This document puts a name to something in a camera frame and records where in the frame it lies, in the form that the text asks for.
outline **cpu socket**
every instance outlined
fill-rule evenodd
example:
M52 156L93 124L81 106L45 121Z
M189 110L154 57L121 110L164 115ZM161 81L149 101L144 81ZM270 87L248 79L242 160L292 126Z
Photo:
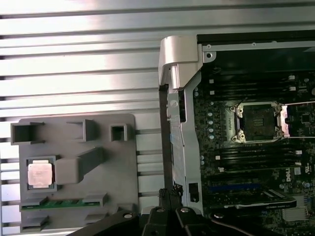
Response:
M281 130L281 105L277 102L249 102L230 107L235 113L237 143L269 143L284 136Z

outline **blue pcie slot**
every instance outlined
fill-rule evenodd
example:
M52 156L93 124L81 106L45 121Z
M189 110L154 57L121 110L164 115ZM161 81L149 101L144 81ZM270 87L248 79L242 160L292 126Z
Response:
M209 190L211 192L229 191L229 190L246 190L246 189L257 189L260 188L259 183L241 183L241 184L231 184L222 186L211 186Z

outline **metal ridged surface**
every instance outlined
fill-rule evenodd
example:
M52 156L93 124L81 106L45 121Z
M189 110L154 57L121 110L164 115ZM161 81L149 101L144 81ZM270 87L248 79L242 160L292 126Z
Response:
M19 233L18 149L25 117L133 113L139 202L163 187L158 48L169 35L315 29L314 0L0 1L3 234Z

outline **motherboard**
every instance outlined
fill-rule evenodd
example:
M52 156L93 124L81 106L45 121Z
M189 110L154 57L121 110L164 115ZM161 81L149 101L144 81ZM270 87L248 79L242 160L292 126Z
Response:
M193 95L204 214L315 235L315 72L206 68Z

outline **capacitor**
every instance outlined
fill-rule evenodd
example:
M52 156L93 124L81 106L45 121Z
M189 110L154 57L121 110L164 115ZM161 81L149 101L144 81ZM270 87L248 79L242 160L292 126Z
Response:
M311 186L310 183L308 182L303 182L302 185L305 187L305 188L309 188Z

